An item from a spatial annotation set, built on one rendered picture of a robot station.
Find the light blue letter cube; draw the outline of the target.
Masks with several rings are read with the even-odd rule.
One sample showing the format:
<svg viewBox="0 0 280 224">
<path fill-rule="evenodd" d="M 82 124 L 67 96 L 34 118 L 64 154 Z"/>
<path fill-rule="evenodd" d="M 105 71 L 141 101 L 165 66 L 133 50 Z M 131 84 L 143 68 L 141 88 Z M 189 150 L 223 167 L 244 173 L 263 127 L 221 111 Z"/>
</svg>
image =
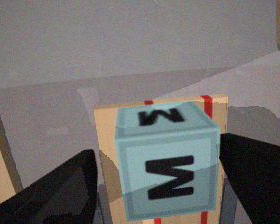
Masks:
<svg viewBox="0 0 280 224">
<path fill-rule="evenodd" d="M 216 209 L 220 133 L 220 125 L 193 101 L 117 107 L 125 220 Z"/>
</svg>

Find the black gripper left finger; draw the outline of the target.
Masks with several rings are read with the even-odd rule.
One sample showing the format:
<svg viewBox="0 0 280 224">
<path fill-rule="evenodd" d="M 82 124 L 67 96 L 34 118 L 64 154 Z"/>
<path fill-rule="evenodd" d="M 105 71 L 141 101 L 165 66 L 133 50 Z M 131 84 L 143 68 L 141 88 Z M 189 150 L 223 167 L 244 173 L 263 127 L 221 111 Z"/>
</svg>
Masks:
<svg viewBox="0 0 280 224">
<path fill-rule="evenodd" d="M 0 224 L 92 224 L 96 192 L 95 151 L 85 149 L 0 202 Z"/>
</svg>

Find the wooden strip with red lines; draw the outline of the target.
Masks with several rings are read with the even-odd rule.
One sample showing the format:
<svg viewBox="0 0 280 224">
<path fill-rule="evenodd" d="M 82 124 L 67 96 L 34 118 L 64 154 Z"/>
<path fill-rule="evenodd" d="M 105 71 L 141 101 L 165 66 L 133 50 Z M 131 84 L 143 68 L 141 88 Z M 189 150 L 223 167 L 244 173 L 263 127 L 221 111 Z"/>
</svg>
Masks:
<svg viewBox="0 0 280 224">
<path fill-rule="evenodd" d="M 207 112 L 214 123 L 221 127 L 221 133 L 226 133 L 226 120 L 228 120 L 228 96 L 207 95 L 195 97 L 181 97 L 181 99 L 155 100 L 155 101 L 128 101 L 128 103 L 116 103 L 111 105 L 100 105 L 93 108 L 93 119 L 97 136 L 97 145 L 101 163 L 103 163 L 105 186 L 111 210 L 112 224 L 218 224 L 221 216 L 222 186 L 224 186 L 224 167 L 218 159 L 218 181 L 217 181 L 217 206 L 214 210 L 205 210 L 185 216 L 173 216 L 163 218 L 152 218 L 152 220 L 141 220 L 127 222 L 125 220 L 123 194 L 121 194 L 119 168 L 117 168 L 115 149 L 115 128 L 117 107 L 131 107 L 131 105 L 143 104 L 168 104 L 179 103 L 179 101 L 193 101 L 201 109 Z M 220 135 L 221 135 L 220 133 Z"/>
</svg>

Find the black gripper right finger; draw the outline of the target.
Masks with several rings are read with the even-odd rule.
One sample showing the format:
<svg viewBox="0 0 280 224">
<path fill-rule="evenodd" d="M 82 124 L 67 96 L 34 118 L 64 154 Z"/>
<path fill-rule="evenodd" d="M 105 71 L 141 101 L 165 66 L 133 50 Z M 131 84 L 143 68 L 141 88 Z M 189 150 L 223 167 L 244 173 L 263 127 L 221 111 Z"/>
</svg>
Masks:
<svg viewBox="0 0 280 224">
<path fill-rule="evenodd" d="M 221 133 L 218 159 L 252 224 L 280 224 L 280 145 Z"/>
</svg>

